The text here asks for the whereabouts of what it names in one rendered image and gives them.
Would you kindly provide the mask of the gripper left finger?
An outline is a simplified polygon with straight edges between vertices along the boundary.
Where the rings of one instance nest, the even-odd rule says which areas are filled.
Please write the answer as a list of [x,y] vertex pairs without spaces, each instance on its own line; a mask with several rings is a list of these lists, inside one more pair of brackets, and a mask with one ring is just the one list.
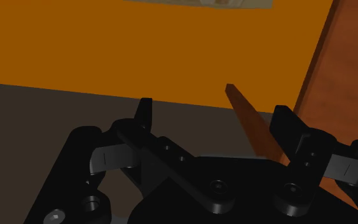
[[151,133],[150,98],[140,100],[133,118],[74,129],[67,138],[24,224],[112,224],[109,198],[99,190],[108,170],[121,170],[141,191],[128,224],[146,215],[163,221],[205,220],[235,204],[226,178],[206,173],[200,160],[166,137]]

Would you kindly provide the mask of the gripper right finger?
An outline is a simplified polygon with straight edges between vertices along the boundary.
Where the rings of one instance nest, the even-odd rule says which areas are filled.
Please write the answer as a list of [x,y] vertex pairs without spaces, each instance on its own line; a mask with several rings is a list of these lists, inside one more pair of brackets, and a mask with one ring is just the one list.
[[[289,159],[274,196],[278,211],[291,217],[358,213],[358,139],[343,144],[281,105],[273,112],[270,133]],[[336,197],[320,187],[323,178],[334,180],[356,206],[337,205]]]

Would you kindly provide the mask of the brown wooden table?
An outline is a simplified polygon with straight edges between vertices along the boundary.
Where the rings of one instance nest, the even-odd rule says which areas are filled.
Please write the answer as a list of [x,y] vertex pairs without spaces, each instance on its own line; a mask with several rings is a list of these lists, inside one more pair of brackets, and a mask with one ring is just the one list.
[[333,0],[294,112],[348,144],[358,139],[358,0]]

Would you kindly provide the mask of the pale flat rectangular object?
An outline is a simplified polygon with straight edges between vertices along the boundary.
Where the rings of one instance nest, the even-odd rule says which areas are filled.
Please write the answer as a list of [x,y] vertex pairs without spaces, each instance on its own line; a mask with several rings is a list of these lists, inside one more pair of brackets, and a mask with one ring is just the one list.
[[224,9],[270,9],[273,0],[125,0],[141,3],[169,4]]

